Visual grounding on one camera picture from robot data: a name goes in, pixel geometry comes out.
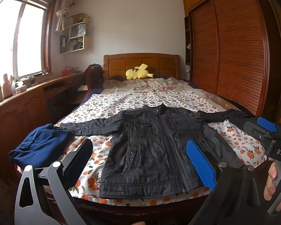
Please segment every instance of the blue gripper pad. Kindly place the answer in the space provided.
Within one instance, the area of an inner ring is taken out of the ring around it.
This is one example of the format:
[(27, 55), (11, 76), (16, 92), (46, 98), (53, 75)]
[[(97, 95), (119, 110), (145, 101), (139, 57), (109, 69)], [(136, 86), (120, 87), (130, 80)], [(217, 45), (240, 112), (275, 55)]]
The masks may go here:
[(277, 131), (277, 127), (274, 123), (272, 123), (272, 122), (270, 122), (270, 121), (268, 121), (268, 120), (266, 120), (262, 117), (257, 118), (257, 123), (261, 127), (267, 129), (270, 132), (276, 132)]
[(216, 185), (215, 171), (192, 139), (186, 144), (186, 153), (194, 165), (204, 186), (213, 191)]

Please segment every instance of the human hand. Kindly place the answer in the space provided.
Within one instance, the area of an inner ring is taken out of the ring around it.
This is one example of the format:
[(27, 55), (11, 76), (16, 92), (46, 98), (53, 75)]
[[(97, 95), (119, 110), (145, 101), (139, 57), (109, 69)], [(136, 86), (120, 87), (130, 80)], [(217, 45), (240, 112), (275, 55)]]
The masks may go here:
[[(276, 191), (276, 187), (273, 184), (273, 180), (276, 179), (277, 177), (277, 170), (275, 168), (275, 162), (272, 163), (270, 166), (270, 169), (268, 170), (268, 180), (266, 182), (266, 186), (264, 188), (264, 193), (263, 196), (266, 200), (271, 200), (272, 195)], [(276, 212), (279, 212), (281, 210), (281, 202), (280, 204), (276, 207)]]

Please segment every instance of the tied curtain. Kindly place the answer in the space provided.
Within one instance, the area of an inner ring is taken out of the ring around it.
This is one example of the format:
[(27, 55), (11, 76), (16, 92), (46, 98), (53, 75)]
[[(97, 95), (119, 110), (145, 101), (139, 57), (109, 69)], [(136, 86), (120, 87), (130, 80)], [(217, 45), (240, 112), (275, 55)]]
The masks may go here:
[(64, 18), (68, 14), (69, 6), (73, 3), (73, 0), (62, 0), (61, 1), (61, 9), (56, 12), (56, 16), (58, 17), (58, 22), (56, 26), (56, 31), (64, 30)]

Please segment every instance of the yellow plush toy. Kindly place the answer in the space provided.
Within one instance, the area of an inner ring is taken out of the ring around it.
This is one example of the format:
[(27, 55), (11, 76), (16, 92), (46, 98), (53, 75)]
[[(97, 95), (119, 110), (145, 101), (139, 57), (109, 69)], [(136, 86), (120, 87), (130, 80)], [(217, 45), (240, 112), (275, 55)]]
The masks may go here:
[(142, 64), (139, 67), (135, 67), (134, 69), (129, 69), (126, 71), (126, 77), (128, 80), (136, 80), (136, 79), (146, 79), (147, 77), (153, 78), (153, 74), (149, 73), (146, 68), (148, 65)]

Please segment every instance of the jacket collar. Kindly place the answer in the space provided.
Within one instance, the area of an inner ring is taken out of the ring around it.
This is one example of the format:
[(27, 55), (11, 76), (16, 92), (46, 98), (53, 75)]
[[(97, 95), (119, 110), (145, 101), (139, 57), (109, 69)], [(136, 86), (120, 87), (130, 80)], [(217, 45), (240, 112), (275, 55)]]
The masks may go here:
[(165, 109), (167, 108), (167, 106), (162, 103), (161, 105), (154, 106), (154, 107), (149, 107), (148, 105), (144, 105), (143, 108), (146, 110), (149, 110), (153, 113), (156, 113), (156, 110), (158, 110), (158, 112), (160, 112), (160, 113), (163, 113), (165, 111)]

